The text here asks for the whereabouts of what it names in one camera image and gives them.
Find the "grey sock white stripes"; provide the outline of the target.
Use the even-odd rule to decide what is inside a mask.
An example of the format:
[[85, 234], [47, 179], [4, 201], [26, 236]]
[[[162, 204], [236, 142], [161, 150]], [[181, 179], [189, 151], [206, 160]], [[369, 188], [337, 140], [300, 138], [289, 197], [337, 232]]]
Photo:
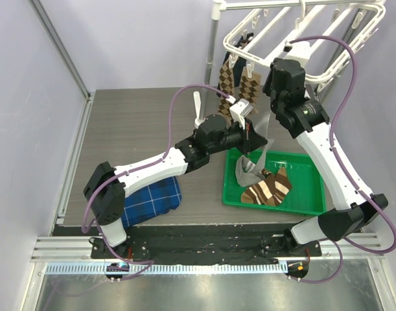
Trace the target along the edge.
[[241, 187], [249, 187], [263, 180], [268, 175], [264, 167], [265, 159], [266, 156], [262, 155], [258, 162], [254, 163], [248, 157], [240, 156], [235, 167], [237, 183]]

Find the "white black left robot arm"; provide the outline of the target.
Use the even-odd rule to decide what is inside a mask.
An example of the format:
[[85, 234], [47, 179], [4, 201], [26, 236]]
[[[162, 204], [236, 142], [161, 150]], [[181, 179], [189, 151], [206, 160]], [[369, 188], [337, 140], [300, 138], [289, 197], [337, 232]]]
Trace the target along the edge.
[[109, 162], [97, 165], [83, 194], [106, 239], [106, 251], [116, 259], [127, 254], [128, 242], [123, 224], [127, 198], [162, 181], [198, 170], [213, 154], [236, 148], [248, 154], [267, 145], [264, 126], [254, 126], [247, 117], [227, 123], [218, 114], [208, 116], [189, 137], [162, 154], [149, 159], [113, 167]]

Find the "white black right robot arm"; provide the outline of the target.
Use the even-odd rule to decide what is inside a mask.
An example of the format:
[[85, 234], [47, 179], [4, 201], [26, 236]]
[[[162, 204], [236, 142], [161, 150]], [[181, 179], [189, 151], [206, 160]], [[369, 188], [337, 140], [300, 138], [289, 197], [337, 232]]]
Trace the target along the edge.
[[333, 150], [338, 141], [329, 137], [331, 123], [323, 106], [306, 96], [305, 70], [296, 60], [276, 58], [263, 88], [280, 125], [310, 156], [333, 200], [333, 209], [302, 221], [287, 230], [283, 248], [299, 255], [307, 244], [327, 238], [339, 241], [363, 228], [385, 209], [388, 199], [374, 193], [350, 163], [342, 169]]

